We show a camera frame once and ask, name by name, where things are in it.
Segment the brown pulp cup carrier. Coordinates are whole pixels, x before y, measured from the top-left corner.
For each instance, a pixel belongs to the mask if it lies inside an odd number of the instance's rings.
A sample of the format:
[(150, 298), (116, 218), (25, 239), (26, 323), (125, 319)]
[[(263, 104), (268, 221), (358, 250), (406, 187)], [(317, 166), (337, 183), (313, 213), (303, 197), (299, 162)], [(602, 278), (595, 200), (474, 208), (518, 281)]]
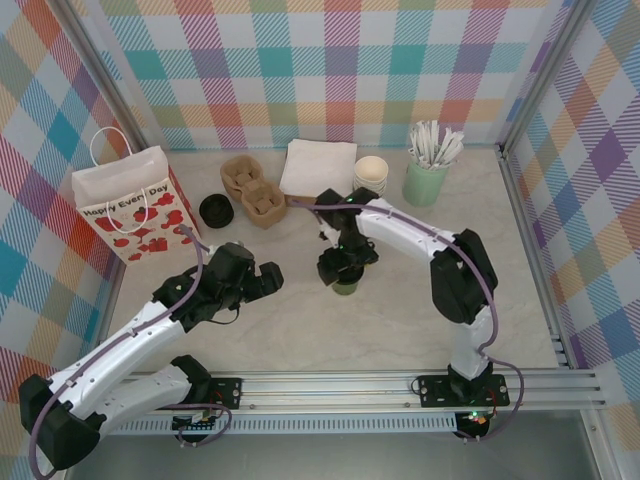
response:
[(226, 192), (239, 202), (249, 220), (262, 229), (280, 222), (287, 213), (284, 193), (268, 181), (259, 162), (249, 155), (239, 155), (220, 167)]

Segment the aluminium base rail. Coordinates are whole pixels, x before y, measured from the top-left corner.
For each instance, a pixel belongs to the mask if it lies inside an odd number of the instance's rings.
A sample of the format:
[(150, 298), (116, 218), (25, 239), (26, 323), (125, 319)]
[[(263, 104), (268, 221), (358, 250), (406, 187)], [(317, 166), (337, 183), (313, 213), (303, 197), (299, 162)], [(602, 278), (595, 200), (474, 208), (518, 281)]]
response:
[[(136, 374), (107, 387), (83, 376), (64, 388), (63, 405), (79, 418), (95, 412), (138, 418), (152, 412), (199, 413), (204, 408), (153, 408), (156, 374)], [(478, 392), (460, 399), (445, 374), (412, 372), (231, 373), (216, 377), (243, 380), (239, 413), (378, 413), (419, 409), (435, 412), (601, 409), (606, 400), (594, 373), (587, 370), (500, 370)]]

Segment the stack of green paper cups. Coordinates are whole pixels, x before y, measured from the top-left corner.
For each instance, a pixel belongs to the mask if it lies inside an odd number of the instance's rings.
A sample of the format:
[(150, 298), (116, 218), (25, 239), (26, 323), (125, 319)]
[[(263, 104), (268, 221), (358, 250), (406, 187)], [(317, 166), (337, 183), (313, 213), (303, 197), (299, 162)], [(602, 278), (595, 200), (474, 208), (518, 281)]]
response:
[(353, 189), (366, 188), (378, 196), (386, 190), (389, 166), (378, 156), (365, 156), (354, 165)]

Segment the aluminium side rail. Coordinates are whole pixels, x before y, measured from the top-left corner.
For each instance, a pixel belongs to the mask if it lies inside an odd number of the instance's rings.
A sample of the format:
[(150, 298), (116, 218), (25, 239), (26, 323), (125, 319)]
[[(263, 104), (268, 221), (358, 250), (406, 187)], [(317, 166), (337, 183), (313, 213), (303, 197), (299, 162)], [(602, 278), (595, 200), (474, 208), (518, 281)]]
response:
[(574, 365), (571, 349), (567, 348), (564, 342), (563, 325), (561, 324), (557, 305), (552, 295), (552, 289), (544, 275), (542, 257), (537, 249), (534, 231), (529, 225), (526, 217), (524, 200), (520, 194), (518, 186), (516, 185), (515, 175), (509, 161), (507, 160), (507, 155), (500, 149), (500, 146), (495, 147), (495, 153), (524, 247), (529, 269), (532, 274), (538, 299), (548, 326), (558, 366), (564, 369), (573, 369)]
[(100, 315), (98, 317), (99, 327), (103, 327), (111, 321), (125, 270), (126, 267), (122, 262), (117, 263), (113, 267), (112, 274), (106, 282), (105, 287), (100, 290)]

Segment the white red printed paper bag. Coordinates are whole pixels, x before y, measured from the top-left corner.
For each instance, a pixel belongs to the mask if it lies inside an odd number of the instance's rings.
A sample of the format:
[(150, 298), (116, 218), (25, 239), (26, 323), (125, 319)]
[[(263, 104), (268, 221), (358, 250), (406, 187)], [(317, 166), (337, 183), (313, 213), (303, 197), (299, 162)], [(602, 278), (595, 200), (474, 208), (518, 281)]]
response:
[(72, 173), (76, 210), (125, 264), (158, 259), (200, 238), (183, 189), (159, 146)]

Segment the stack of white napkins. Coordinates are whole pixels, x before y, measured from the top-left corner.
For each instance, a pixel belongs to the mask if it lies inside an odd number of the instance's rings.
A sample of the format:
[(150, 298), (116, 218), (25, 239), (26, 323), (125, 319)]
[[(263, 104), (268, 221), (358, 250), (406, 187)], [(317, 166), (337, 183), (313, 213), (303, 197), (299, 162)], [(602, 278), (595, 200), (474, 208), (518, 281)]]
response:
[(280, 190), (290, 196), (317, 197), (327, 189), (351, 192), (357, 145), (294, 139), (288, 144)]

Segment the aluminium frame post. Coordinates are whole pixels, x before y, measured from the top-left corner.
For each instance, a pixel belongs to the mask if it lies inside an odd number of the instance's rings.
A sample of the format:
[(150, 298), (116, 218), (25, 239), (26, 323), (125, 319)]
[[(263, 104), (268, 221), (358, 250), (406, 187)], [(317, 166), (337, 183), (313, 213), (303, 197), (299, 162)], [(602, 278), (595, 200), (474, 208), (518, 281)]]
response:
[(93, 44), (70, 0), (48, 0), (52, 12), (69, 36), (84, 62), (96, 86), (104, 95), (106, 102), (124, 133), (129, 135), (131, 145), (137, 150), (149, 146), (138, 122), (121, 95), (113, 76), (109, 73), (99, 50)]
[(524, 70), (506, 97), (508, 108), (503, 108), (505, 119), (496, 139), (501, 153), (511, 150), (524, 134), (597, 2), (549, 0), (526, 49)]

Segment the mint green holder cup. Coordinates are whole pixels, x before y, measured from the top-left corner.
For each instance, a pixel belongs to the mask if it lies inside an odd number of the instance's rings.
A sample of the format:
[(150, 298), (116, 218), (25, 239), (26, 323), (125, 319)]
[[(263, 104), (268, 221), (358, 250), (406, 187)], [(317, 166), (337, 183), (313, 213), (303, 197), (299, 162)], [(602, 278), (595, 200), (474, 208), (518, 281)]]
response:
[(402, 187), (405, 201), (415, 207), (433, 205), (448, 171), (448, 167), (434, 169), (423, 167), (415, 157), (411, 157)]

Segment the stack of black cup lids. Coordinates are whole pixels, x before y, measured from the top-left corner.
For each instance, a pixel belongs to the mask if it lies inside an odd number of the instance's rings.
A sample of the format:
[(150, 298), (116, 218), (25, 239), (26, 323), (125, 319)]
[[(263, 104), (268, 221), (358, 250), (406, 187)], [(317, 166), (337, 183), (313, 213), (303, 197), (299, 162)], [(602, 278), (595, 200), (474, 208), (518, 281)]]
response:
[(199, 205), (199, 214), (204, 224), (211, 229), (221, 229), (234, 219), (230, 200), (224, 194), (207, 196)]

